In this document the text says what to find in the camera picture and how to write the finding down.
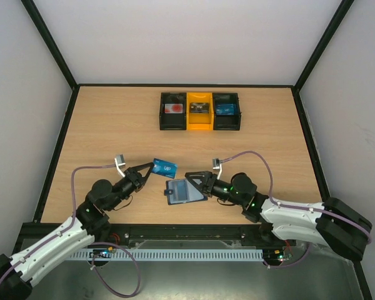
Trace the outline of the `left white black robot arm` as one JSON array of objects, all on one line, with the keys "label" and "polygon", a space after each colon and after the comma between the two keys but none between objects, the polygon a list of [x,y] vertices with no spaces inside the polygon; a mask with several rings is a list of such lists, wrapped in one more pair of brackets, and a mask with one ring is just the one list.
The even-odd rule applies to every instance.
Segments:
[{"label": "left white black robot arm", "polygon": [[0,255],[0,299],[27,299],[35,286],[75,252],[88,246],[113,246],[106,242],[111,225],[108,211],[131,198],[146,184],[154,164],[124,168],[121,157],[111,165],[120,180],[96,181],[85,200],[72,201],[72,214],[55,230],[12,256]]}]

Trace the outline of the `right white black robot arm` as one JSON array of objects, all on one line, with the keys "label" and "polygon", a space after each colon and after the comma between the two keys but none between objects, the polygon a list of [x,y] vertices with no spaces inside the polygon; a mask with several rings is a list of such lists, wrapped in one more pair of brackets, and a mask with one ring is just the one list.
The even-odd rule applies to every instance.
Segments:
[{"label": "right white black robot arm", "polygon": [[351,261],[362,261],[370,242],[372,224],[338,198],[324,202],[299,203],[261,194],[244,172],[229,182],[211,171],[187,172],[185,178],[201,194],[242,207],[242,214],[254,223],[264,223],[261,240],[300,240],[327,246]]}]

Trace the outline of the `right black bin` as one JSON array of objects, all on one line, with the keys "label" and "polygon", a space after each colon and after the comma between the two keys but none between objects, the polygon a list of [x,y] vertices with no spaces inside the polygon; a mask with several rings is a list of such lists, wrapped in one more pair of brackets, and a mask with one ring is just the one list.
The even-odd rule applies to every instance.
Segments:
[{"label": "right black bin", "polygon": [[218,131],[239,131],[241,110],[239,96],[235,92],[214,92],[212,94],[214,124]]}]

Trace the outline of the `navy blue card holder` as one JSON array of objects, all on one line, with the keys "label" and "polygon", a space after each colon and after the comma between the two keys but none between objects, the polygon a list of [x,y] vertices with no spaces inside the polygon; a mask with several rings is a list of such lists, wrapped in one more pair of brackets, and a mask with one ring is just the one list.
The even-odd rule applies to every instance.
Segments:
[{"label": "navy blue card holder", "polygon": [[208,197],[201,194],[187,179],[166,181],[164,195],[170,206],[208,200]]}]

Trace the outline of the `left black bin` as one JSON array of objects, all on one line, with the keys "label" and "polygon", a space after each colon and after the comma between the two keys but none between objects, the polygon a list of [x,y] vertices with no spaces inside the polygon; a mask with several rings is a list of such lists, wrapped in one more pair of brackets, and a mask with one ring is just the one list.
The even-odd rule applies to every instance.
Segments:
[{"label": "left black bin", "polygon": [[186,130],[186,92],[162,92],[159,107],[159,128],[165,130]]}]

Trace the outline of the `black bin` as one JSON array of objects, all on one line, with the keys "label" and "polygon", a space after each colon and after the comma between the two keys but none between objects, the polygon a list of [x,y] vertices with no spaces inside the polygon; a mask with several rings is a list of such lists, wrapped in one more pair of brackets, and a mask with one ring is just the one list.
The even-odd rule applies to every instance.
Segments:
[{"label": "black bin", "polygon": [[159,128],[165,130],[186,130],[186,92],[162,92],[159,107]]},{"label": "black bin", "polygon": [[214,124],[218,131],[239,131],[241,110],[239,96],[235,92],[214,92],[212,94]]}]

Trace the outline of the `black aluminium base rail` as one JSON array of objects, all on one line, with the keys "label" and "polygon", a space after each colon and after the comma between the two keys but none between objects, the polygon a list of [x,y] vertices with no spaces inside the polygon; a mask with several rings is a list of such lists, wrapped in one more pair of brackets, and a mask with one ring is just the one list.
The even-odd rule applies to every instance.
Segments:
[{"label": "black aluminium base rail", "polygon": [[93,230],[98,241],[118,241],[122,246],[134,241],[239,241],[259,248],[295,246],[293,239],[271,237],[265,226],[183,225],[183,224],[106,224]]}]

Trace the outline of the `red white card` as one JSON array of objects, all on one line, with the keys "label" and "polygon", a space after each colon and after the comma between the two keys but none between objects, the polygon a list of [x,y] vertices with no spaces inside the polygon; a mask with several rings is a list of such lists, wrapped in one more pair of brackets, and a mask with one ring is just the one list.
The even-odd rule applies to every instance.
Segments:
[{"label": "red white card", "polygon": [[164,105],[164,112],[166,114],[181,114],[183,113],[183,105],[182,104],[171,104],[167,103]]}]

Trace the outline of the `yellow middle bin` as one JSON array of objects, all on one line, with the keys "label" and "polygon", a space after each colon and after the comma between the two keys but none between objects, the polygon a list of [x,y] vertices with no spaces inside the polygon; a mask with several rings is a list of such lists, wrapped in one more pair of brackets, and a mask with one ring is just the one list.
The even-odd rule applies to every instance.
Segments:
[{"label": "yellow middle bin", "polygon": [[213,94],[211,92],[188,92],[186,104],[186,129],[212,131],[214,126]]}]

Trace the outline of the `blue VIP card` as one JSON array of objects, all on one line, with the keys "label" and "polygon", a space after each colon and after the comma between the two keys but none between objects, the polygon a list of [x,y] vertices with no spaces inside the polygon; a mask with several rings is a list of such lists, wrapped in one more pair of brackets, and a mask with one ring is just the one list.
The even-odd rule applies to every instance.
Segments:
[{"label": "blue VIP card", "polygon": [[233,116],[236,112],[236,105],[233,103],[222,103],[216,105],[216,114],[219,116]]},{"label": "blue VIP card", "polygon": [[177,164],[169,161],[164,161],[158,158],[153,159],[153,164],[154,167],[151,171],[153,174],[157,174],[171,179],[175,178],[178,170]]}]

